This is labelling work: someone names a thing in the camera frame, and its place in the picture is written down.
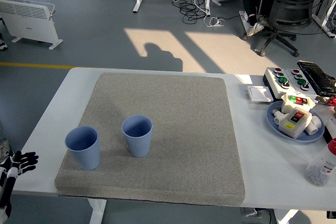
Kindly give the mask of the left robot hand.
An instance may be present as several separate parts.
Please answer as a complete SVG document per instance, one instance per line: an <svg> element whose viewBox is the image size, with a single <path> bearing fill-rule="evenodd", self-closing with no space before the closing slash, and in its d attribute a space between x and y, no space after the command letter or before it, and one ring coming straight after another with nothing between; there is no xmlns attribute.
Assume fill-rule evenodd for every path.
<svg viewBox="0 0 336 224"><path fill-rule="evenodd" d="M37 163L38 155L35 152L22 154L21 151L1 162L1 223L5 223L10 217L12 210L10 198L17 177L34 170Z"/></svg>

